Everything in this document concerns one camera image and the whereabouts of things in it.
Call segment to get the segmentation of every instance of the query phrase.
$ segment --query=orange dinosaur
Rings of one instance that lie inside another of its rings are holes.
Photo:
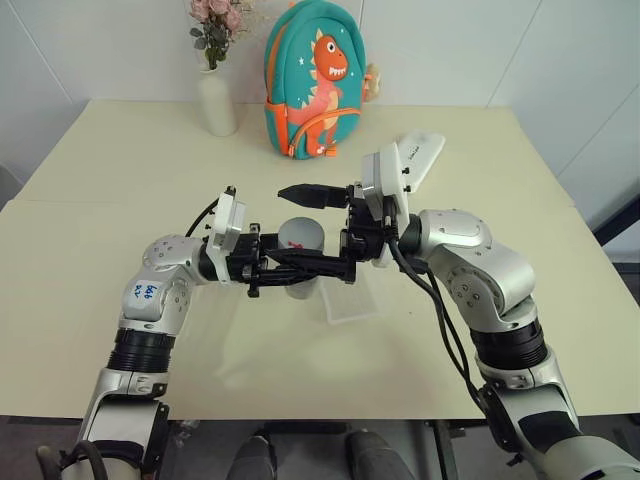
[[[307,120],[331,112],[338,108],[339,99],[342,98],[342,90],[333,82],[343,79],[347,75],[349,63],[347,57],[338,47],[335,39],[330,35],[323,35],[318,29],[316,41],[311,42],[313,58],[311,63],[316,66],[309,73],[317,82],[311,88],[308,96],[308,104],[302,102],[301,108],[289,107],[287,120],[294,125],[302,125]],[[334,142],[333,135],[338,128],[338,117],[327,118],[311,125],[307,130],[307,153],[312,156],[322,155],[327,147]],[[320,144],[320,136],[327,132],[324,145]]]

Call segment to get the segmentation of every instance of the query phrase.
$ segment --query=beige table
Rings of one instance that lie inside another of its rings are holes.
[[[261,106],[244,110],[240,131],[214,138],[187,104],[92,102],[2,211],[0,414],[84,414],[142,251],[183,233],[226,185],[238,187],[248,222],[275,231],[312,216],[336,253],[344,212],[305,210],[276,191],[347,185],[362,155],[414,127],[447,144],[413,209],[473,211],[529,258],[540,320],[580,414],[640,409],[638,308],[508,109],[369,106],[338,157],[298,162],[272,151]],[[251,300],[243,287],[200,288],[173,351],[172,415],[478,417],[425,295],[394,268],[359,272],[381,315],[340,326],[326,323],[319,296],[265,288]]]

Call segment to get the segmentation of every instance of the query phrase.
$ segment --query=flower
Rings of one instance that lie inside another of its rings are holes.
[[[229,0],[209,0],[209,6],[216,15],[223,15],[231,8]]]
[[[238,10],[231,7],[227,12],[224,23],[229,27],[231,33],[234,33],[242,26],[242,15],[240,15]]]
[[[190,15],[199,22],[206,22],[209,18],[209,4],[207,0],[191,0]]]

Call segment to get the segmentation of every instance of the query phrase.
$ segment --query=white vase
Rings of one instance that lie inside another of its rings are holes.
[[[202,120],[212,135],[226,137],[238,129],[229,87],[215,70],[200,72],[198,96]]]

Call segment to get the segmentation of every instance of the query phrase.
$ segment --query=teal backpack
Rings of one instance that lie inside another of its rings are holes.
[[[335,155],[356,127],[367,62],[353,17],[325,0],[304,0],[276,22],[264,55],[265,115],[284,155]]]

